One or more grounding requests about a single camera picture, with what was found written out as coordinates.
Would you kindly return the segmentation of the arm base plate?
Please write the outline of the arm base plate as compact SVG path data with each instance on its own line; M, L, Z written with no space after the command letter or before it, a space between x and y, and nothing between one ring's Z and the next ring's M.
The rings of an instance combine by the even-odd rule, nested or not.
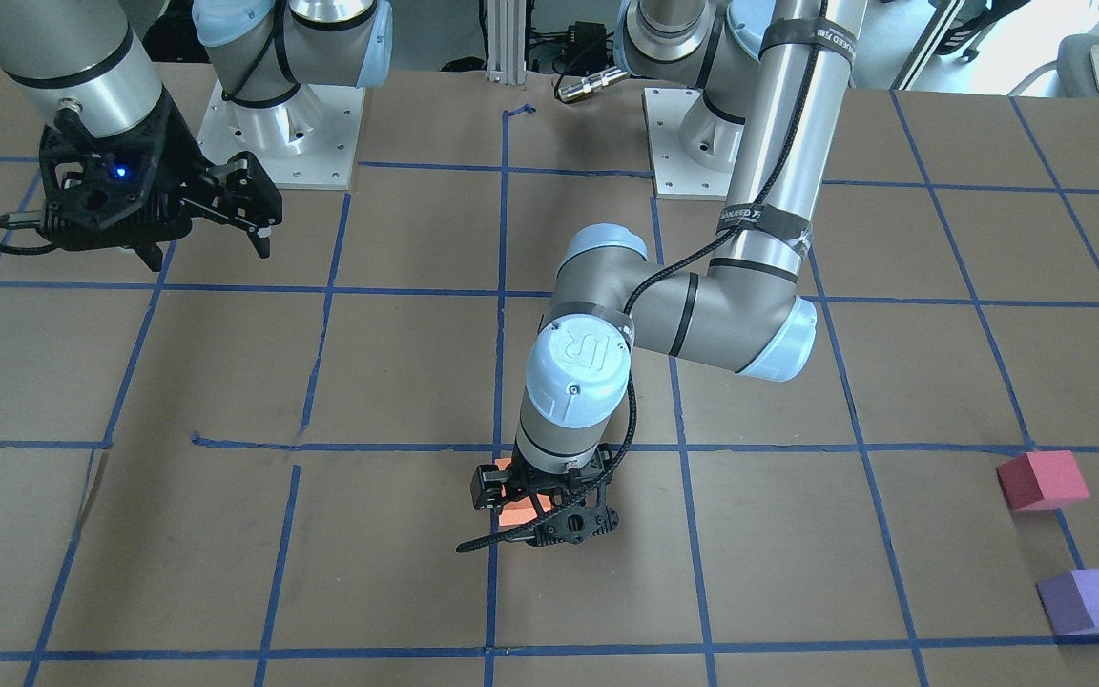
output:
M659 198L715 201L728 197L742 126L712 113L693 88L650 87L644 110Z
M267 109L227 103L214 84L197 143L222 164L249 151L281 190L347 191L368 90L313 84Z

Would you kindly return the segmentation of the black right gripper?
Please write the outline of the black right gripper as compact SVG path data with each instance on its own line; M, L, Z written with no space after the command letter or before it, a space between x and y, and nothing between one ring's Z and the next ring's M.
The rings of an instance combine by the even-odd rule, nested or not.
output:
M169 92L127 132L95 138L62 110L38 145L45 204L38 235L64 251L122 247L149 272L164 269L163 240L186 239L192 218L247 232L262 261L282 196L249 151L226 164L206 159Z

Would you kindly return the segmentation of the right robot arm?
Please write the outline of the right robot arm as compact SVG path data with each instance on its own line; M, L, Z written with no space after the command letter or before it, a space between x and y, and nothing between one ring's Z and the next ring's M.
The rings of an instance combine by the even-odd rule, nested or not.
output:
M0 215L0 253L134 252L196 218L243 231L260 258L284 221L265 159L330 138L320 87L376 88L391 65L388 1L196 1L197 42L238 152L211 160L116 1L0 1L0 69L38 109L44 203Z

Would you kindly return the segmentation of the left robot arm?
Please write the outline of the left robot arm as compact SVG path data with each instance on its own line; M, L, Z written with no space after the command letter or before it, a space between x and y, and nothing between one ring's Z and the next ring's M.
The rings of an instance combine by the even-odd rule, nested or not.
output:
M622 4L618 64L693 88L739 128L728 192L677 261L655 261L619 223L571 236L529 352L510 459L471 477L476 509L530 509L458 552L614 530L606 494L637 432L636 350L775 383L803 369L819 314L799 272L866 12L863 1Z

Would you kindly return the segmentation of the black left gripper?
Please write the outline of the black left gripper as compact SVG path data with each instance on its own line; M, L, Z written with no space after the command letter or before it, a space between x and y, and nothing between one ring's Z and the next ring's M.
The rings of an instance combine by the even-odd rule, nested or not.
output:
M611 533L619 525L619 514L615 508L607 505L607 487L619 464L619 458L591 458L581 468L552 474L534 467L525 458L497 462L513 474L508 483L508 503L528 495L532 503L539 506L537 496L546 494L554 506L550 512L539 508L539 516L523 525L471 539L471 549L479 551L501 542L524 542L533 547L576 545L586 539Z

